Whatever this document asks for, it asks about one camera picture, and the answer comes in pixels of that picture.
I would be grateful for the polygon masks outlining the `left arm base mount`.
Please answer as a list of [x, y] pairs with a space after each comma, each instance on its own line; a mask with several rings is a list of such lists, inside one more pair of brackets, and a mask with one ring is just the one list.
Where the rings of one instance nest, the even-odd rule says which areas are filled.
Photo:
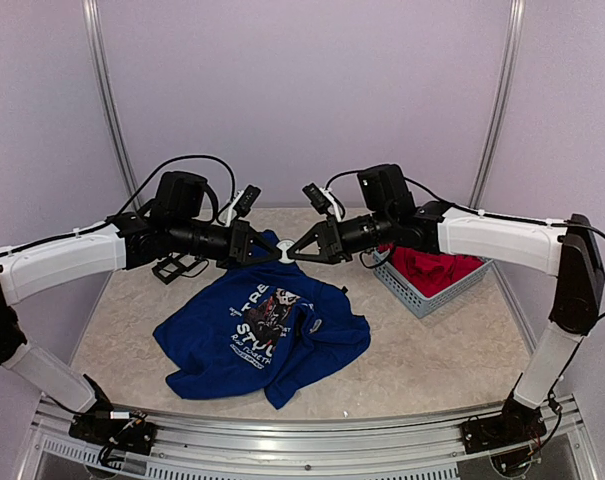
[[94, 445], [149, 455], [157, 425], [143, 412], [95, 410], [74, 415], [69, 435]]

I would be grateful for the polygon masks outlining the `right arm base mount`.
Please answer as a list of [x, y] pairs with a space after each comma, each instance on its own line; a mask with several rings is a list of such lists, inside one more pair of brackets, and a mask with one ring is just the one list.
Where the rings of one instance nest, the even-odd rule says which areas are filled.
[[501, 410], [486, 417], [471, 417], [460, 425], [466, 454], [503, 448], [547, 434], [541, 408], [529, 408], [510, 394]]

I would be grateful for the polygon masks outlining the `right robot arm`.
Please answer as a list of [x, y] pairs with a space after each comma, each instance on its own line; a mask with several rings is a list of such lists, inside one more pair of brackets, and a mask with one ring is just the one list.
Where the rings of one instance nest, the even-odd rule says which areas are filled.
[[325, 215], [286, 251], [291, 260], [339, 264], [383, 245], [428, 254], [466, 255], [521, 265], [556, 280], [549, 325], [516, 382], [511, 406], [495, 419], [493, 433], [517, 442], [533, 424], [531, 412], [547, 398], [583, 339], [604, 317], [605, 273], [597, 238], [583, 215], [566, 221], [485, 213], [436, 198], [415, 204], [397, 164], [356, 173], [368, 214], [350, 220], [315, 184], [304, 187], [312, 206]]

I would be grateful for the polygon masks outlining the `blue printed t-shirt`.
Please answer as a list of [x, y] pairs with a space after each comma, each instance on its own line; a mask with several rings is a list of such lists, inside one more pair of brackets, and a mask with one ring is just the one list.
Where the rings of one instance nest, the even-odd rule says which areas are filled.
[[261, 390], [276, 409], [348, 366], [371, 343], [346, 293], [278, 260], [227, 270], [158, 325], [153, 336], [177, 366], [166, 383], [208, 400]]

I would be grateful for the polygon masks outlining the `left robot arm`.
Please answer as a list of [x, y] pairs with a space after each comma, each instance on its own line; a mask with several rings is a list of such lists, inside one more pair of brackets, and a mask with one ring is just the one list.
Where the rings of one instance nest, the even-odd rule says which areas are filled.
[[136, 269], [172, 254], [213, 260], [220, 268], [280, 259], [280, 250], [241, 215], [223, 226], [198, 220], [203, 199], [213, 195], [202, 176], [166, 172], [155, 198], [140, 212], [118, 213], [55, 240], [1, 249], [0, 367], [26, 379], [63, 409], [83, 415], [84, 430], [100, 444], [115, 443], [122, 424], [112, 415], [108, 397], [93, 380], [30, 341], [14, 307], [50, 288], [94, 274]]

